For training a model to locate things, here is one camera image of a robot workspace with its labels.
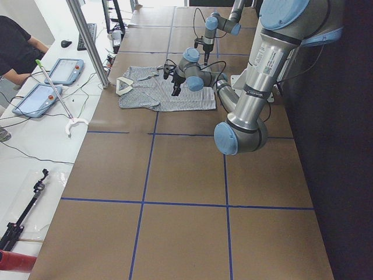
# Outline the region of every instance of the red object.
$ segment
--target red object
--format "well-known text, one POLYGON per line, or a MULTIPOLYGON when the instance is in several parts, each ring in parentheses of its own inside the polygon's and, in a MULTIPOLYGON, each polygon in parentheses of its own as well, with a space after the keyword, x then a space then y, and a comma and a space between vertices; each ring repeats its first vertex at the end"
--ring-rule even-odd
POLYGON ((0 270, 30 273, 36 257, 0 250, 0 270))

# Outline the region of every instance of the green handle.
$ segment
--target green handle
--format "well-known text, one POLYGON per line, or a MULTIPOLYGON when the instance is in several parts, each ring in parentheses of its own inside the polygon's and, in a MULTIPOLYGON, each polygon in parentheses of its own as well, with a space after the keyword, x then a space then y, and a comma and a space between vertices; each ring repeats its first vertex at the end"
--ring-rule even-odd
POLYGON ((43 67, 42 64, 41 64, 41 61, 39 59, 35 60, 36 64, 41 68, 43 67))

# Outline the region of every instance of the barcode sticker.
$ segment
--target barcode sticker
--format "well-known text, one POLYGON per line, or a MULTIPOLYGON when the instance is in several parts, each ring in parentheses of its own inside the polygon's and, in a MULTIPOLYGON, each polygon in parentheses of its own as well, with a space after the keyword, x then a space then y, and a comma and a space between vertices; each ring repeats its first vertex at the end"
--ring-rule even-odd
POLYGON ((283 52, 277 51, 263 43, 256 55, 254 67, 259 73, 272 77, 277 70, 283 54, 283 52))

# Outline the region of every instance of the label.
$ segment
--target label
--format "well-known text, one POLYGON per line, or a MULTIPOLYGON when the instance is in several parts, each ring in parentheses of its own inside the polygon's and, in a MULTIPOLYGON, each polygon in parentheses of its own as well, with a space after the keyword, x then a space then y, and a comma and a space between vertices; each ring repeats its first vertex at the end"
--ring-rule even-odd
POLYGON ((252 87, 250 87, 248 85, 244 86, 244 90, 246 91, 247 95, 257 97, 257 98, 261 98, 261 99, 264 99, 264 100, 267 100, 269 98, 270 94, 271 94, 270 92, 260 92, 256 89, 253 89, 252 87))
POLYGON ((256 55, 254 67, 260 74, 273 77, 283 54, 281 51, 276 51, 272 47, 265 47, 262 44, 256 55))

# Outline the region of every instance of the black shirt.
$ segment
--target black shirt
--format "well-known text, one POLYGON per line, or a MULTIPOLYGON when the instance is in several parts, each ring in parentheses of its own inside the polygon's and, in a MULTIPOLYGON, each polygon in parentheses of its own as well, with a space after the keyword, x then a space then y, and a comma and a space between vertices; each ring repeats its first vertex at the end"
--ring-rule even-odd
POLYGON ((31 73, 36 59, 43 53, 30 45, 31 35, 16 22, 0 16, 0 76, 14 69, 18 74, 31 73))

